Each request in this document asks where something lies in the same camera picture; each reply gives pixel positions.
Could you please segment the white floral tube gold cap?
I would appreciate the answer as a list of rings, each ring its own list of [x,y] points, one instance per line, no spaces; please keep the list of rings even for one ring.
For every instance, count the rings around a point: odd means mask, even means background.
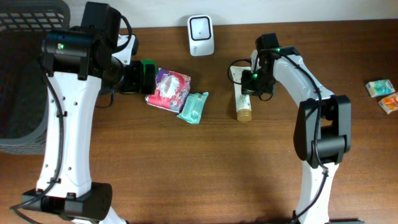
[[[234,98],[236,103],[237,120],[240,122],[248,122],[252,120],[250,96],[242,94],[242,85],[240,85],[242,72],[245,70],[249,70],[249,67],[232,66],[229,69],[234,81]]]

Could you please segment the green lidded jar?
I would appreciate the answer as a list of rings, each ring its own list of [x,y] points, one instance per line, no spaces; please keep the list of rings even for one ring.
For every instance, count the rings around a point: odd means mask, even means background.
[[[153,95],[156,88],[157,67],[152,60],[142,60],[141,92]]]

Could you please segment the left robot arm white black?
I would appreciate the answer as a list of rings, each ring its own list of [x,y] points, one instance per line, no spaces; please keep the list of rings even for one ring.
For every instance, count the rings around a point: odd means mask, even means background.
[[[79,26],[52,30],[42,44],[39,65],[49,92],[45,157],[34,189],[12,211],[51,213],[73,223],[122,223],[111,206],[112,186],[93,182],[90,139],[97,97],[107,93],[152,94],[157,68],[120,59],[138,42],[118,42],[126,18],[109,4],[87,2]]]

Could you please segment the orange small tissue box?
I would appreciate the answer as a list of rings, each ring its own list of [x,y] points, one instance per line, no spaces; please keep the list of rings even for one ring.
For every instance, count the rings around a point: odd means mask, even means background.
[[[387,113],[398,110],[397,92],[384,97],[378,102],[379,106]]]

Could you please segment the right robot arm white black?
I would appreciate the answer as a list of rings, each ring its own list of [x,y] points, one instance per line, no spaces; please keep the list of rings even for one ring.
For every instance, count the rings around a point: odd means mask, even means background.
[[[350,99],[325,88],[295,47],[281,46],[275,33],[262,34],[256,39],[250,70],[242,72],[241,92],[274,96],[276,83],[298,107],[293,142],[302,161],[302,184],[291,223],[329,223],[333,179],[351,149]]]

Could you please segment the teal wet wipes packet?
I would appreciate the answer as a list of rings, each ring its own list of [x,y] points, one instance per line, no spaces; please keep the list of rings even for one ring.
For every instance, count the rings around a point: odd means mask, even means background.
[[[185,101],[183,110],[177,115],[177,117],[185,120],[190,124],[199,124],[207,98],[208,92],[189,93]]]

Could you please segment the teal small tissue box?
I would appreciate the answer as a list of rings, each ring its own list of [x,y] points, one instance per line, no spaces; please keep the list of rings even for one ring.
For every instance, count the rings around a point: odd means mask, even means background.
[[[368,82],[366,89],[372,98],[390,95],[396,91],[389,79]]]

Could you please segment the red purple snack packet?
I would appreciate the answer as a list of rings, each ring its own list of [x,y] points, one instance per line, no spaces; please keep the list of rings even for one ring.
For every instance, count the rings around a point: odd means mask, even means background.
[[[146,103],[157,108],[179,113],[189,94],[191,77],[159,68],[155,82],[155,92],[146,96]]]

